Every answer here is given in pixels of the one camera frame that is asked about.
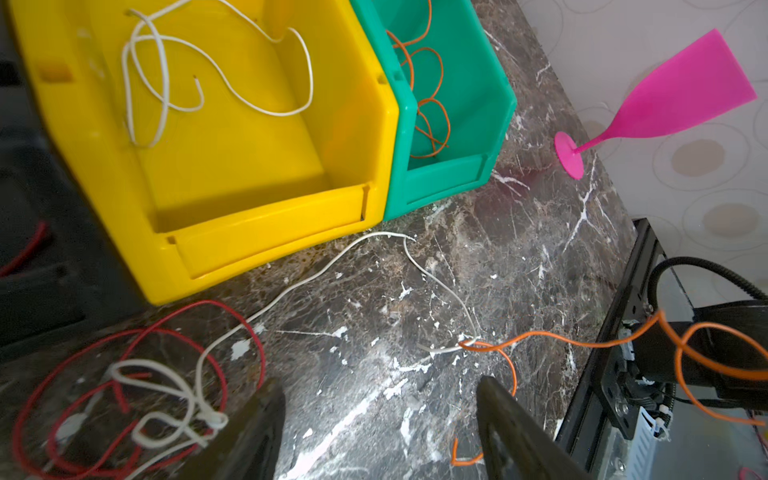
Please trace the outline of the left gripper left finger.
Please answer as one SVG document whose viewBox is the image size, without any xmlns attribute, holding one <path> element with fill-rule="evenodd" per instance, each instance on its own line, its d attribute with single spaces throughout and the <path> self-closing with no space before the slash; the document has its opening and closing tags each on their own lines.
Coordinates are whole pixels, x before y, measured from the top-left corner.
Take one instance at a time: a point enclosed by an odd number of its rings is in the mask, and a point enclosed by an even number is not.
<svg viewBox="0 0 768 480">
<path fill-rule="evenodd" d="M 272 479 L 278 462 L 286 397 L 268 379 L 208 447 L 192 455 L 177 479 Z"/>
</svg>

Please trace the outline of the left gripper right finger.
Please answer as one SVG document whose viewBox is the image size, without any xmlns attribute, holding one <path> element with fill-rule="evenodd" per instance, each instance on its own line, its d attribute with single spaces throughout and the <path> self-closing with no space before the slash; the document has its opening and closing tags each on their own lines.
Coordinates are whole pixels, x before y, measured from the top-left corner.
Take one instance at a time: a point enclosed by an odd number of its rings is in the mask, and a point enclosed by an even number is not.
<svg viewBox="0 0 768 480">
<path fill-rule="evenodd" d="M 587 479 L 589 474 L 492 376 L 476 389 L 477 422 L 490 479 Z"/>
</svg>

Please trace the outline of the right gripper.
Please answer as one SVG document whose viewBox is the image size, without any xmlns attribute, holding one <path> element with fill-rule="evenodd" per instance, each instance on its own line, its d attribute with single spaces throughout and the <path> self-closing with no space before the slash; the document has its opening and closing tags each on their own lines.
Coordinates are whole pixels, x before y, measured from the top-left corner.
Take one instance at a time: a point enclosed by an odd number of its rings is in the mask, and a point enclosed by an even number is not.
<svg viewBox="0 0 768 480">
<path fill-rule="evenodd" d="M 691 322 L 671 322 L 675 333 L 682 335 L 693 325 L 712 322 L 738 330 L 761 347 L 767 346 L 767 303 L 745 300 L 693 311 Z M 676 380 L 673 364 L 675 346 L 659 325 L 654 325 L 632 342 L 639 373 L 648 380 L 672 383 Z M 705 328 L 693 333 L 688 345 L 698 353 L 729 367 L 745 370 L 765 370 L 767 360 L 746 341 L 735 335 Z M 767 383 L 737 379 L 717 373 L 685 355 L 682 358 L 683 378 L 694 386 L 713 387 L 719 398 L 731 400 L 751 410 L 767 409 Z"/>
</svg>

